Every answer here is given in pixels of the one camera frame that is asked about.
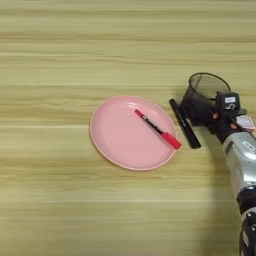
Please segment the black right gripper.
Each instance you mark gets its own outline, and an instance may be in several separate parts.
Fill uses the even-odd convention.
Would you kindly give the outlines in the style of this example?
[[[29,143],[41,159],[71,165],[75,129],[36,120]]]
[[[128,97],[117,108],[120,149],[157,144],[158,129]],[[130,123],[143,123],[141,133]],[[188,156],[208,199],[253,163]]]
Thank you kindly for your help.
[[[232,134],[254,132],[252,120],[248,116],[219,112],[215,110],[215,101],[200,99],[198,109],[199,112],[192,115],[191,123],[194,126],[206,126],[221,144]]]

